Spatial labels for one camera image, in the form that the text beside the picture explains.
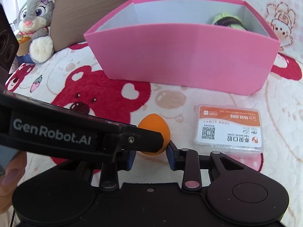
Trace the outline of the person's left hand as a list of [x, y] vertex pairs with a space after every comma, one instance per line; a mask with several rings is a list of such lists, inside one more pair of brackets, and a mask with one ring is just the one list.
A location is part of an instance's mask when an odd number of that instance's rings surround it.
[[5, 213], [12, 205], [12, 194], [20, 179], [24, 176], [27, 165], [27, 153], [19, 152], [7, 165], [5, 174], [1, 175], [0, 209]]

